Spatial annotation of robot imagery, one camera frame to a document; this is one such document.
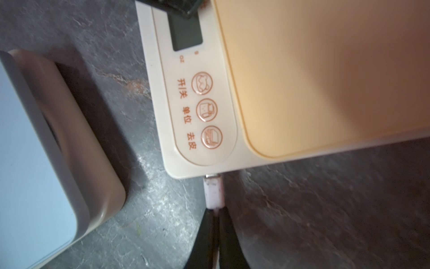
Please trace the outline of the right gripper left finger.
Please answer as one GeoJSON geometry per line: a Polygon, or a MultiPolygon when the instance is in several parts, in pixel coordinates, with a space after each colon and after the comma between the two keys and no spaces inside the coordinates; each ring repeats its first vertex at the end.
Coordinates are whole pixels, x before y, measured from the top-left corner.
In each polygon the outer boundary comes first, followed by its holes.
{"type": "Polygon", "coordinates": [[[212,269],[217,247],[217,216],[206,209],[185,269],[212,269]]]}

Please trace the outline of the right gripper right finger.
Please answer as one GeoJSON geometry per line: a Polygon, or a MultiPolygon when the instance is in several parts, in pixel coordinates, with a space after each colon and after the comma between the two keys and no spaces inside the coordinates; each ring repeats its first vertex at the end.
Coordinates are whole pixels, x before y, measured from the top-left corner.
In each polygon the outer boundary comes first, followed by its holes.
{"type": "Polygon", "coordinates": [[[227,207],[219,211],[220,269],[250,269],[227,207]]]}

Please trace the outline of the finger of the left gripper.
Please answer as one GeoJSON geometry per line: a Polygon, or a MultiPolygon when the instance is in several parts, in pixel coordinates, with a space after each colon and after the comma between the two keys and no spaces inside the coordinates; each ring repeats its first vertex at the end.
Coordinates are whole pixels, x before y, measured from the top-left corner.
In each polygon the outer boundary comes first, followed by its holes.
{"type": "Polygon", "coordinates": [[[204,0],[138,0],[138,2],[189,19],[197,13],[204,0]]]}

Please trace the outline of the beige kitchen scale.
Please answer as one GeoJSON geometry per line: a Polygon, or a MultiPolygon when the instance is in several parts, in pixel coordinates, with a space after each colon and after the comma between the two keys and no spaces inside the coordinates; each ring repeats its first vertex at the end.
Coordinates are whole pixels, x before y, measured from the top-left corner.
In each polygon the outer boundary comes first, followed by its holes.
{"type": "Polygon", "coordinates": [[[175,179],[430,135],[428,1],[135,6],[175,179]]]}

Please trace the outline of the blue top kitchen scale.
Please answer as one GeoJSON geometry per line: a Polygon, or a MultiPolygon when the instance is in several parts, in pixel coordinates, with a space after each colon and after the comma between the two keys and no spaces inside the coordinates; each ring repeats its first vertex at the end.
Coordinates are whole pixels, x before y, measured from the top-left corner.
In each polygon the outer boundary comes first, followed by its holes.
{"type": "Polygon", "coordinates": [[[1,52],[1,267],[43,267],[125,198],[57,65],[1,52]]]}

